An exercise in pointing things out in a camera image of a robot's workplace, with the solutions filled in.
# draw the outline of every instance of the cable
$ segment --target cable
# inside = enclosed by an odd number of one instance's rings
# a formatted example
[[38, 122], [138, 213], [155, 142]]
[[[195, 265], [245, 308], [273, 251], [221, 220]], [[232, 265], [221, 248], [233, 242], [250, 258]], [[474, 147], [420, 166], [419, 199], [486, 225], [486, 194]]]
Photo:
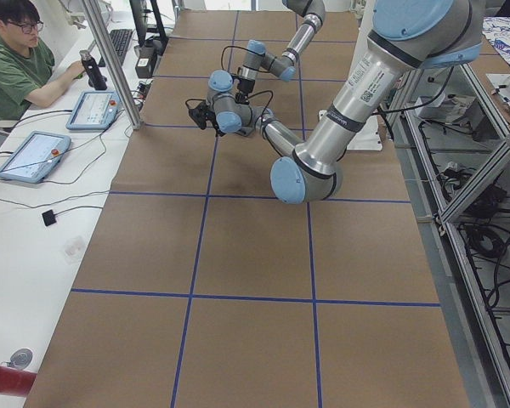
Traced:
[[254, 51], [252, 51], [251, 49], [247, 49], [245, 47], [241, 47], [239, 45], [227, 45], [226, 47], [223, 48], [223, 51], [221, 51], [221, 69], [223, 71], [227, 71], [224, 69], [224, 62], [223, 62], [223, 57], [224, 57], [224, 52], [229, 49], [229, 48], [237, 48], [237, 49], [243, 49], [244, 51], [247, 51], [248, 53], [252, 53], [252, 54], [255, 54], [255, 55], [261, 55], [263, 56], [262, 54], [258, 54], [258, 53], [255, 53]]
[[465, 228], [468, 245], [487, 258], [499, 258], [506, 247], [502, 238], [490, 227], [470, 225]]
[[54, 216], [56, 217], [56, 216], [58, 216], [58, 215], [60, 215], [60, 214], [68, 213], [69, 211], [77, 210], [77, 209], [79, 209], [79, 208], [98, 208], [99, 210], [104, 209], [103, 207], [98, 207], [98, 206], [77, 206], [77, 207], [68, 208], [68, 209], [66, 209], [66, 210], [62, 210], [62, 211], [60, 211], [60, 212], [56, 212], [56, 213], [54, 214]]
[[429, 104], [432, 104], [444, 92], [445, 87], [448, 85], [448, 82], [450, 81], [451, 74], [453, 73], [454, 68], [455, 68], [455, 66], [452, 66], [450, 68], [450, 71], [448, 72], [448, 76], [444, 80], [444, 83], [442, 84], [442, 88], [440, 88], [439, 92], [436, 95], [434, 95], [427, 102], [424, 102], [424, 103], [416, 105], [416, 106], [411, 106], [409, 108], [402, 108], [402, 109], [395, 109], [395, 110], [383, 110], [382, 112], [385, 113], [385, 114], [389, 114], [389, 113], [402, 113], [402, 112], [411, 111], [413, 109], [422, 108], [423, 106], [427, 106]]
[[270, 89], [267, 89], [265, 91], [254, 93], [246, 98], [246, 101], [248, 101], [248, 100], [251, 100], [251, 98], [254, 98], [254, 97], [262, 95], [262, 94], [270, 94], [270, 97], [269, 97], [269, 100], [267, 101], [266, 105], [264, 106], [263, 111], [257, 118], [255, 118], [253, 123], [257, 123], [257, 121], [261, 118], [261, 116], [264, 114], [264, 112], [266, 112], [266, 110], [269, 108], [270, 102], [272, 102], [272, 99], [274, 98], [274, 92], [272, 92]]
[[21, 122], [24, 122], [24, 121], [26, 121], [28, 119], [32, 119], [33, 117], [42, 116], [42, 115], [49, 115], [50, 113], [72, 113], [72, 109], [48, 110], [47, 112], [40, 112], [40, 113], [36, 113], [34, 115], [25, 116], [25, 117], [19, 119], [17, 121], [17, 123], [15, 123], [13, 125], [13, 127], [10, 127], [9, 129], [11, 131], [11, 130], [17, 128]]
[[0, 151], [0, 155], [13, 155], [13, 151]]
[[[505, 248], [508, 248], [510, 246], [510, 236], [508, 237], [508, 239], [506, 240], [504, 245], [505, 245]], [[493, 295], [495, 295], [495, 300], [493, 301], [493, 303], [489, 304], [489, 307], [491, 309], [494, 309], [496, 307], [496, 305], [499, 303], [499, 300], [501, 299], [501, 294], [499, 292], [499, 288], [503, 285], [506, 285], [507, 283], [510, 283], [510, 279], [503, 280], [501, 282], [499, 282], [499, 280], [498, 280], [499, 268], [501, 266], [501, 262], [502, 262], [502, 259], [504, 258], [505, 253], [506, 253], [506, 251], [502, 251], [501, 256], [499, 256], [499, 258], [496, 260], [495, 268], [493, 269], [493, 289], [487, 295], [488, 301], [493, 297]]]
[[439, 170], [437, 164], [434, 162], [433, 159], [433, 152], [431, 151], [431, 148], [428, 145], [427, 136], [425, 132], [423, 132], [423, 126], [425, 125], [425, 122], [419, 122], [419, 125], [417, 125], [417, 130], [419, 130], [419, 133], [422, 135], [422, 141], [425, 146], [425, 150], [428, 153], [428, 159], [431, 162], [431, 166], [433, 167], [434, 173], [436, 174], [436, 179], [441, 182], [441, 174], [442, 172]]
[[385, 122], [385, 127], [388, 129], [389, 137], [391, 138], [391, 140], [394, 140], [393, 129], [391, 129], [391, 125], [389, 124], [387, 114], [383, 111], [383, 109], [380, 107], [380, 105], [378, 105], [376, 110], [377, 110], [378, 115], [381, 116], [383, 121]]
[[8, 204], [15, 204], [16, 206], [21, 206], [21, 207], [24, 207], [24, 208], [28, 208], [28, 209], [36, 209], [36, 208], [41, 208], [41, 207], [51, 207], [51, 206], [54, 206], [55, 204], [59, 204], [61, 202], [65, 202], [65, 201], [69, 201], [69, 200], [75, 200], [77, 198], [84, 198], [84, 197], [90, 197], [90, 196], [96, 196], [98, 194], [108, 194], [110, 191], [109, 190], [103, 190], [103, 191], [92, 191], [90, 193], [87, 193], [87, 194], [82, 194], [82, 195], [71, 195], [70, 197], [66, 197], [62, 200], [58, 200], [58, 201], [53, 201], [53, 202], [50, 202], [50, 203], [46, 203], [46, 204], [38, 204], [37, 206], [30, 206], [28, 204], [24, 204], [22, 202], [17, 202], [17, 201], [11, 201], [11, 200], [5, 200], [3, 198], [0, 198], [0, 201], [1, 202], [7, 202]]
[[437, 124], [439, 126], [441, 126], [442, 128], [446, 128], [446, 129], [450, 129], [450, 130], [453, 130], [454, 132], [457, 132], [457, 133], [461, 133], [461, 134], [467, 134], [467, 135], [472, 135], [473, 132], [464, 132], [462, 130], [459, 130], [459, 129], [456, 129], [452, 126], [461, 126], [461, 125], [454, 125], [454, 124], [449, 124], [449, 123], [445, 123], [445, 122], [439, 122], [439, 121], [435, 121], [434, 119], [423, 119], [426, 123], [428, 124]]
[[[62, 153], [59, 153], [57, 156], [55, 156], [53, 158], [53, 160], [57, 160], [59, 159], [60, 157], [62, 157], [63, 155], [65, 155], [66, 153], [70, 153], [71, 151], [75, 150], [75, 149], [79, 149], [79, 148], [82, 148], [83, 146], [85, 145], [88, 145], [89, 143], [95, 141], [96, 139], [100, 139], [100, 142], [102, 143], [102, 145], [104, 146], [104, 152], [100, 153], [93, 161], [91, 161], [83, 170], [82, 172], [80, 173], [80, 175], [74, 180], [74, 181], [71, 181], [71, 182], [65, 182], [65, 183], [61, 183], [61, 182], [54, 182], [54, 181], [51, 181], [51, 180], [45, 180], [43, 181], [43, 183], [54, 183], [54, 184], [73, 184], [75, 183], [81, 176], [82, 174], [88, 169], [88, 167], [93, 164], [94, 162], [96, 162], [101, 156], [103, 156], [107, 149], [106, 149], [106, 146], [104, 144], [104, 141], [102, 140], [102, 135], [104, 133], [106, 133], [108, 130], [110, 130], [116, 123], [117, 123], [117, 119], [119, 119], [119, 117], [121, 116], [121, 114], [124, 112], [124, 110], [121, 110], [117, 113], [113, 123], [107, 128], [107, 129], [104, 129], [102, 132], [100, 132], [99, 134], [97, 134], [96, 136], [94, 136], [93, 138], [87, 140], [85, 143], [82, 143], [80, 144], [79, 146], [76, 146], [76, 147], [72, 147], [66, 151], [63, 151]], [[36, 166], [37, 164], [43, 164], [44, 162], [47, 162], [48, 159], [46, 160], [43, 160], [43, 161], [37, 161], [37, 162], [33, 162], [33, 163], [29, 163], [29, 164], [24, 164], [22, 166], [17, 166], [17, 167], [10, 167], [8, 170], [16, 170], [18, 168], [23, 168], [23, 167], [29, 167], [29, 166]]]
[[76, 178], [74, 178], [72, 181], [68, 181], [68, 182], [53, 181], [53, 180], [42, 180], [42, 183], [69, 185], [69, 184], [74, 184], [77, 180], [79, 180], [79, 178], [85, 173], [85, 171], [89, 167], [91, 167], [91, 165], [93, 163], [95, 163], [100, 157], [102, 157], [108, 151], [106, 146], [105, 146], [104, 140], [102, 140], [102, 134], [103, 134], [103, 132], [98, 135], [98, 138], [99, 138], [100, 143], [102, 144], [102, 146], [104, 146], [104, 151], [102, 153], [100, 153], [98, 156], [96, 156], [87, 166], [85, 166], [83, 168], [83, 170], [79, 173], [79, 175]]

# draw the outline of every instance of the red cylinder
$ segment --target red cylinder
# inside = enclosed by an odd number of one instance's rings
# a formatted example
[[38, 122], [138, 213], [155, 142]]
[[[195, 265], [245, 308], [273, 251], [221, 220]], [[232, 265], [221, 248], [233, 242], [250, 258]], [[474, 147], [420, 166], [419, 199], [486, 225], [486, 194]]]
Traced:
[[26, 397], [35, 379], [35, 372], [15, 370], [0, 365], [0, 394]]

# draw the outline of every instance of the desk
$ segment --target desk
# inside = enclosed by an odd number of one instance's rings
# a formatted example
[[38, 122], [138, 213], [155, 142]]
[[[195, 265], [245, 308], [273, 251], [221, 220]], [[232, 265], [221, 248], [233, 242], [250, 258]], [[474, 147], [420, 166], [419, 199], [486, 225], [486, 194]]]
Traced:
[[[187, 116], [223, 45], [277, 54], [298, 23], [179, 16], [27, 408], [470, 406], [393, 146], [348, 153], [331, 200], [287, 206], [264, 140]], [[302, 135], [342, 84], [354, 16], [327, 14], [317, 40], [294, 81], [256, 89]]]
[[[114, 19], [118, 22], [111, 28], [131, 27], [129, 15], [116, 13]], [[57, 67], [54, 77], [63, 72], [72, 61], [79, 60], [79, 49], [87, 48], [91, 41], [91, 32], [86, 30]], [[98, 60], [98, 49], [93, 51], [93, 56]], [[123, 64], [131, 89], [136, 89], [139, 81], [134, 71], [136, 60], [132, 49]], [[111, 80], [108, 85], [113, 88]], [[84, 76], [74, 81], [67, 93], [52, 107], [30, 108], [25, 116], [72, 109], [81, 91], [88, 89], [88, 79]], [[14, 150], [33, 130], [68, 134], [72, 137], [74, 148], [97, 135], [70, 133], [65, 128], [67, 118], [67, 114], [49, 114], [25, 120], [8, 136], [0, 150]], [[21, 186], [0, 181], [0, 198], [30, 206], [100, 192], [38, 209], [27, 209], [0, 201], [0, 363], [9, 360], [15, 350], [28, 348], [34, 353], [34, 360], [27, 370], [38, 371], [100, 214], [99, 209], [80, 208], [65, 212], [57, 218], [57, 224], [45, 227], [42, 212], [49, 208], [59, 212], [78, 206], [102, 207], [107, 197], [105, 192], [110, 188], [110, 181], [116, 174], [131, 132], [127, 116], [120, 115], [104, 133], [102, 141], [96, 139], [68, 153], [48, 179], [72, 181], [106, 149], [105, 154], [74, 184]], [[73, 249], [70, 256], [65, 252], [67, 247]], [[0, 408], [20, 407], [23, 403], [22, 398], [0, 395]]]

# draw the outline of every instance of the glasses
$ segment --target glasses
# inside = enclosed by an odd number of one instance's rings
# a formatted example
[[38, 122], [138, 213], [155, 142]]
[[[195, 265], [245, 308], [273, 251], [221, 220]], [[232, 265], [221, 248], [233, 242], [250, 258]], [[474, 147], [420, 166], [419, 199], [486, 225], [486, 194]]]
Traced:
[[23, 31], [23, 34], [30, 34], [32, 33], [32, 30], [36, 29], [36, 31], [40, 32], [43, 30], [43, 22], [38, 21], [34, 24], [21, 24], [21, 23], [14, 23], [13, 21], [8, 21], [9, 24], [13, 24], [14, 26], [20, 27], [20, 29]]

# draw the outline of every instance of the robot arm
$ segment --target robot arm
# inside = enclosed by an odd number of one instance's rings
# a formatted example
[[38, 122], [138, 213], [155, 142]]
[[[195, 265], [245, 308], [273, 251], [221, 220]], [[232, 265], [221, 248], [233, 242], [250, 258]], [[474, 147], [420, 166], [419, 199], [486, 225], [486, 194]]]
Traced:
[[[394, 0], [377, 0], [374, 28], [367, 38], [368, 50], [307, 141], [297, 137], [269, 110], [258, 110], [262, 113], [260, 117], [255, 116], [257, 128], [282, 156], [270, 172], [276, 196], [283, 202], [301, 203], [324, 200], [335, 194], [342, 183], [337, 161], [395, 81], [405, 72], [418, 68], [474, 60], [481, 49], [484, 11], [485, 0], [403, 0], [399, 7]], [[287, 60], [292, 64], [297, 61], [296, 51], [291, 52], [290, 48], [302, 52], [316, 33], [307, 22], [313, 22], [308, 19], [310, 15], [307, 14], [303, 26], [280, 57], [284, 65], [288, 64]], [[259, 49], [254, 54], [265, 67], [265, 50]], [[228, 105], [224, 113], [241, 109], [245, 110]], [[238, 114], [238, 117], [236, 126], [227, 130], [236, 132], [239, 123], [247, 124], [246, 115]]]
[[[194, 108], [186, 103], [189, 116], [200, 129], [205, 129], [207, 122], [210, 122], [219, 136], [226, 133], [248, 135], [255, 129], [256, 121], [264, 111], [262, 107], [252, 109], [248, 102], [259, 70], [263, 68], [285, 82], [289, 82], [294, 76], [295, 64], [300, 54], [323, 26], [325, 5], [322, 0], [282, 1], [290, 10], [304, 17], [304, 22], [280, 57], [269, 52], [264, 43], [250, 40], [243, 65], [234, 77], [222, 70], [212, 73], [208, 81], [206, 100]], [[238, 91], [233, 95], [234, 80], [238, 81]]]

